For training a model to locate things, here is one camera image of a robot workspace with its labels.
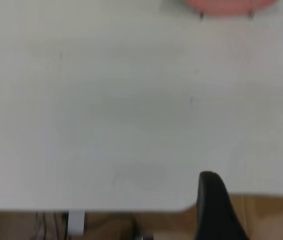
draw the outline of white table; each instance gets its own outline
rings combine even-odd
[[[182,210],[199,173],[283,194],[283,0],[0,0],[0,210]]]

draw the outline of red object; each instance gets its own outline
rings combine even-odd
[[[187,0],[201,14],[208,15],[244,15],[277,2],[277,0]]]

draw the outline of wooden floor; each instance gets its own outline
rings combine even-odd
[[[232,196],[237,216],[252,240],[283,240],[283,198]],[[196,231],[196,209],[178,213],[88,213],[84,236],[73,240],[125,240],[132,233],[133,216],[144,234],[154,234],[155,240],[191,240]],[[0,240],[28,240],[34,232],[35,214],[30,212],[0,212]],[[63,224],[58,223],[60,234]]]

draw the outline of red bowl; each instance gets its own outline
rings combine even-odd
[[[199,12],[208,15],[245,15],[264,9],[277,0],[187,0]]]

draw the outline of cable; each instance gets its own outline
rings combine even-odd
[[[68,235],[68,217],[69,217],[69,213],[65,213],[63,215],[63,218],[66,221],[66,224],[65,224],[65,234],[63,236],[63,240],[67,240],[67,235]]]
[[[46,234],[47,234],[47,222],[46,222],[46,216],[45,213],[42,215],[43,220],[43,240],[46,240]]]
[[[53,224],[54,224],[55,231],[56,231],[56,240],[60,240],[60,230],[58,228],[58,223],[57,223],[57,218],[56,218],[55,213],[52,213],[52,219],[53,219]]]

